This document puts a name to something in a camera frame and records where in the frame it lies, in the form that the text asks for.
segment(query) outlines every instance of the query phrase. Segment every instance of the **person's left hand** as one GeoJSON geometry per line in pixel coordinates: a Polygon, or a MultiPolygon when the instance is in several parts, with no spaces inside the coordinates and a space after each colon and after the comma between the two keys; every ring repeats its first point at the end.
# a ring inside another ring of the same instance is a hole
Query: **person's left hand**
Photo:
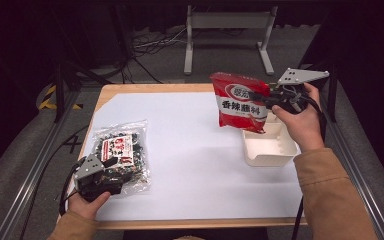
{"type": "Polygon", "coordinates": [[[75,193],[68,199],[68,210],[86,219],[95,220],[99,208],[108,201],[110,196],[111,193],[104,192],[95,201],[88,202],[79,193],[75,193]]]}

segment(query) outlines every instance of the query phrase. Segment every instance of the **red snack bag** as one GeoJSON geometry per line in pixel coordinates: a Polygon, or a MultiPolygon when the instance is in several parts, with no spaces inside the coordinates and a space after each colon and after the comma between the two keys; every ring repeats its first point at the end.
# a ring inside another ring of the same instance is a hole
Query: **red snack bag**
{"type": "Polygon", "coordinates": [[[219,124],[264,133],[268,110],[263,102],[249,99],[248,92],[270,95],[270,88],[261,80],[231,73],[210,76],[219,108],[219,124]]]}

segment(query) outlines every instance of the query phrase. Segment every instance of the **white plastic container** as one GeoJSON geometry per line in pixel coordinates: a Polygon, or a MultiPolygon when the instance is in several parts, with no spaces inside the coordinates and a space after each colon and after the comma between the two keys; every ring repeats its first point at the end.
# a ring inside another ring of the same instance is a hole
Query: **white plastic container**
{"type": "Polygon", "coordinates": [[[282,167],[300,153],[286,125],[269,112],[264,134],[242,131],[246,162],[254,167],[282,167]]]}

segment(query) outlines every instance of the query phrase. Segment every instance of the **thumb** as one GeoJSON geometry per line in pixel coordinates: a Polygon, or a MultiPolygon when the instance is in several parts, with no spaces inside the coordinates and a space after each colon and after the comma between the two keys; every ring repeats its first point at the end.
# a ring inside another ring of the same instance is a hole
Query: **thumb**
{"type": "Polygon", "coordinates": [[[94,209],[98,210],[104,203],[108,201],[110,198],[111,193],[110,192],[104,192],[99,197],[97,197],[93,202],[90,203],[90,206],[92,206],[94,209]]]}
{"type": "Polygon", "coordinates": [[[274,105],[272,107],[272,111],[280,120],[282,120],[282,122],[284,122],[286,125],[288,124],[288,120],[291,119],[291,113],[279,107],[278,105],[274,105]]]}

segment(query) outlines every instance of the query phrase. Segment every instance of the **hand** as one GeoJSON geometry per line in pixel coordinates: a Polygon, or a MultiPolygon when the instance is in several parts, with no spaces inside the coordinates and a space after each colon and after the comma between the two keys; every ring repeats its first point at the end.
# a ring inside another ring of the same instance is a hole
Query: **hand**
{"type": "MultiPolygon", "coordinates": [[[[319,91],[314,86],[304,83],[308,96],[320,106],[319,91]]],[[[320,133],[319,116],[310,104],[299,114],[291,114],[279,106],[272,107],[273,113],[285,123],[289,135],[299,145],[301,152],[324,148],[320,133]]]]}
{"type": "Polygon", "coordinates": [[[86,219],[95,220],[99,208],[107,202],[110,196],[111,193],[104,192],[90,203],[83,199],[79,193],[75,193],[68,199],[68,209],[86,219]]]}

